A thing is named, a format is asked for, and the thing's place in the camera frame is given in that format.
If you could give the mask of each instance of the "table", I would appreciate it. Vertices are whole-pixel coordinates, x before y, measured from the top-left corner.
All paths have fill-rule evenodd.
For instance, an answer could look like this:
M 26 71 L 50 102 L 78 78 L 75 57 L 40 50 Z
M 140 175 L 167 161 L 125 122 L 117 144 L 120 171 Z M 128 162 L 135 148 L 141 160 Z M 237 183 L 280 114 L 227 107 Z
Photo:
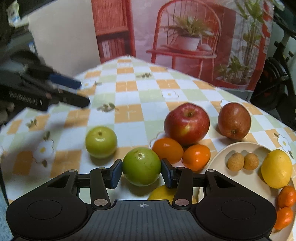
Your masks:
M 163 121 L 169 111 L 184 102 L 195 103 L 207 111 L 211 126 L 200 143 L 210 148 L 212 157 L 235 142 L 217 132 L 219 110 L 228 102 L 239 102 L 252 118 L 251 130 L 244 141 L 256 142 L 270 150 L 284 150 L 296 168 L 293 130 L 252 104 L 206 82 L 130 56 L 108 61 L 78 75 L 77 79 L 82 82 L 79 93 L 90 98 L 89 108 L 59 104 L 50 107 L 47 113 L 27 108 L 1 130 L 0 154 L 4 153 L 1 168 L 10 202 L 69 169 L 77 169 L 79 174 L 89 173 L 97 167 L 110 167 L 134 147 L 149 147 L 163 133 Z M 100 110 L 108 103 L 113 103 L 116 109 Z M 118 137 L 118 149 L 111 158 L 96 160 L 86 151 L 84 137 L 97 125 L 110 127 Z M 296 182 L 295 171 L 292 180 Z M 108 194 L 111 203 L 115 199 L 146 200 L 162 184 L 163 179 L 159 178 L 154 184 L 139 188 L 122 177 L 117 188 L 108 190 Z M 89 190 L 82 188 L 80 193 L 80 198 L 90 203 Z M 295 225 L 293 236 L 296 237 Z

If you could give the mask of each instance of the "yellow flower center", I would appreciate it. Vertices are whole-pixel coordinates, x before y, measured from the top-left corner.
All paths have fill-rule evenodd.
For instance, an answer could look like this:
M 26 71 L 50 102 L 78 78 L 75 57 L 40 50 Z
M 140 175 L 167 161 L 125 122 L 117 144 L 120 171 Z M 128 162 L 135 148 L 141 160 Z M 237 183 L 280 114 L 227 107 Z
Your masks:
M 39 151 L 40 151 L 40 153 L 43 153 L 43 152 L 46 151 L 46 148 L 45 147 L 42 147 Z

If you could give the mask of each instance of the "lemon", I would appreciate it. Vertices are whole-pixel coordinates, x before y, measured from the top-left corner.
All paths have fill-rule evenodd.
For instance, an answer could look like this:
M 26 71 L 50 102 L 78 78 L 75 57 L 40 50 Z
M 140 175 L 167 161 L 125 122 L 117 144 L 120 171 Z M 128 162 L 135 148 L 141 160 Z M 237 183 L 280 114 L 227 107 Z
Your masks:
M 292 162 L 289 156 L 282 150 L 271 151 L 265 157 L 261 173 L 266 184 L 272 188 L 286 186 L 292 175 Z
M 166 185 L 162 185 L 150 193 L 148 200 L 169 200 L 170 204 L 172 204 L 176 191 L 177 188 L 169 189 L 166 187 Z M 192 203 L 197 203 L 194 196 L 192 196 Z

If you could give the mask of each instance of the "beige plate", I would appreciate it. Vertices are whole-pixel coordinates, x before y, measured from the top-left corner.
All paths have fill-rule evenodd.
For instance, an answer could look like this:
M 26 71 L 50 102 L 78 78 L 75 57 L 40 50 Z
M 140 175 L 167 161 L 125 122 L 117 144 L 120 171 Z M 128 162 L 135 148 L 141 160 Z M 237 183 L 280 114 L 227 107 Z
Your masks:
M 259 166 L 257 169 L 253 171 L 247 171 L 245 169 L 240 170 L 239 172 L 233 172 L 227 168 L 227 160 L 228 158 L 235 152 L 240 152 L 243 156 L 247 153 L 253 152 L 259 158 Z M 273 189 L 269 187 L 261 177 L 261 164 L 266 157 L 266 155 L 270 152 L 269 149 L 261 146 L 259 144 L 255 144 L 252 142 L 237 142 L 231 144 L 224 149 L 222 149 L 209 163 L 207 169 L 214 169 L 223 175 L 233 179 L 234 181 L 238 182 L 239 184 L 249 188 L 253 192 L 259 194 L 260 196 L 269 200 L 274 206 L 276 203 L 276 197 L 278 196 L 280 190 Z M 292 180 L 290 180 L 289 185 L 294 186 Z M 204 198 L 203 189 L 200 188 L 198 193 L 198 201 Z M 295 213 L 295 205 L 292 207 L 293 212 Z M 282 229 L 281 231 L 273 230 L 270 239 L 273 241 L 293 241 L 292 234 L 292 227 L 294 224 L 293 222 L 286 228 Z

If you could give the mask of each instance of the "black robotic gripper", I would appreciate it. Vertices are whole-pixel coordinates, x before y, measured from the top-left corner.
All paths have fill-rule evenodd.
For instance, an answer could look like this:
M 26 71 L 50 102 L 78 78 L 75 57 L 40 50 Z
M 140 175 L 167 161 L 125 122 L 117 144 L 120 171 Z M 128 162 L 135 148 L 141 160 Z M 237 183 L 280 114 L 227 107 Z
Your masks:
M 122 161 L 89 174 L 68 170 L 15 200 L 7 209 L 7 223 L 17 241 L 26 240 L 198 240 L 267 241 L 276 221 L 274 206 L 263 197 L 215 170 L 205 174 L 177 167 L 163 159 L 161 174 L 167 200 L 115 200 L 106 188 L 116 188 Z M 91 204 L 79 199 L 89 187 Z M 205 198 L 192 204 L 192 188 Z

